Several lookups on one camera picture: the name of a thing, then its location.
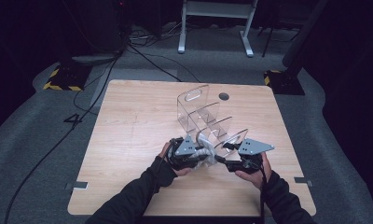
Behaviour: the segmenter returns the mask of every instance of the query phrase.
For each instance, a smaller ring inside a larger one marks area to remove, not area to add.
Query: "black sleeve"
[[[168,187],[177,177],[172,167],[156,157],[140,178],[132,180],[123,190],[104,203],[86,223],[134,223],[144,214],[151,196],[160,187]]]
[[[274,171],[264,189],[264,200],[279,224],[315,223],[300,206],[298,196],[289,192],[288,183]]]

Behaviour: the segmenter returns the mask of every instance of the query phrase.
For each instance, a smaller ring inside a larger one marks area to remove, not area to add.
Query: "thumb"
[[[243,171],[236,171],[235,175],[238,176],[239,178],[243,179],[243,180],[251,181],[251,179],[250,179],[251,176],[248,175],[247,173],[243,172]]]

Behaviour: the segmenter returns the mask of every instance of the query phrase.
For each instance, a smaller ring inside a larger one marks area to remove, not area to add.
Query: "hand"
[[[265,171],[266,179],[269,181],[271,176],[271,167],[270,163],[268,161],[268,157],[266,157],[266,153],[262,152],[262,161],[263,161],[263,169]],[[258,171],[251,175],[248,175],[247,173],[243,171],[236,171],[235,175],[240,177],[241,179],[244,179],[246,181],[250,181],[253,183],[254,186],[258,189],[262,189],[262,183],[263,183],[263,175],[262,172]]]
[[[170,146],[170,142],[167,142],[164,146],[163,146],[163,149],[162,151],[158,154],[158,156],[160,156],[161,158],[164,158],[164,160],[167,162],[167,159],[166,159],[166,151],[167,151],[167,148]],[[178,176],[183,176],[183,175],[187,175],[189,174],[189,172],[191,172],[192,169],[191,168],[184,168],[182,170],[179,170],[179,171],[176,171],[174,170],[174,172],[178,175]]]

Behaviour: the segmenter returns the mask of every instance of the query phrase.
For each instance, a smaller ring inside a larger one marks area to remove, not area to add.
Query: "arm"
[[[175,172],[162,160],[163,150],[140,178],[132,180],[119,194],[104,203],[86,223],[135,223],[144,214],[152,195],[158,193],[160,187],[170,186],[176,177],[190,171],[185,169]]]
[[[298,196],[289,192],[288,183],[274,171],[265,187],[264,198],[277,223],[315,223],[300,206]]]
[[[277,223],[315,223],[311,215],[300,206],[299,198],[289,192],[288,183],[271,170],[266,153],[262,153],[262,163],[268,184],[264,187],[265,203],[270,209],[274,220]],[[262,190],[262,173],[256,172],[251,175],[243,171],[236,171],[235,174],[254,184]]]

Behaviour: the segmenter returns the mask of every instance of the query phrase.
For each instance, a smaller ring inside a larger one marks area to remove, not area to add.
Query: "chair leg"
[[[265,48],[263,49],[262,58],[265,57],[266,49],[268,48],[269,41],[271,39],[271,33],[273,33],[273,27],[270,27],[270,33],[269,33],[268,39],[266,40]]]

